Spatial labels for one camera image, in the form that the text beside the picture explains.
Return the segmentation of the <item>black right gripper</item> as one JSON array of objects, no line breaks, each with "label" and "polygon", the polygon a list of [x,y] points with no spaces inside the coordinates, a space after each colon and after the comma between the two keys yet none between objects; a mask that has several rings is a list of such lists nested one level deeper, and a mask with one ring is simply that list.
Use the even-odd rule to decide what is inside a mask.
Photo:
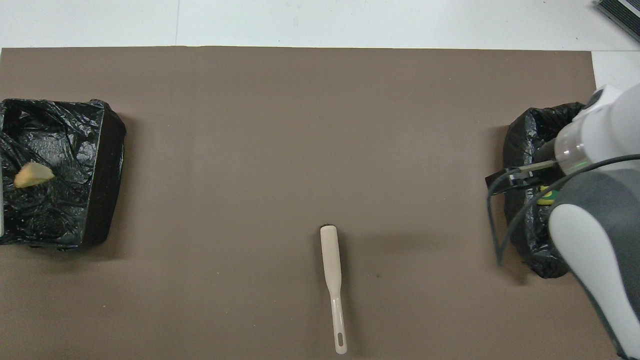
[{"label": "black right gripper", "polygon": [[489,191],[512,191],[549,186],[565,176],[555,154],[556,140],[538,144],[510,139],[502,150],[503,169],[485,178]]}]

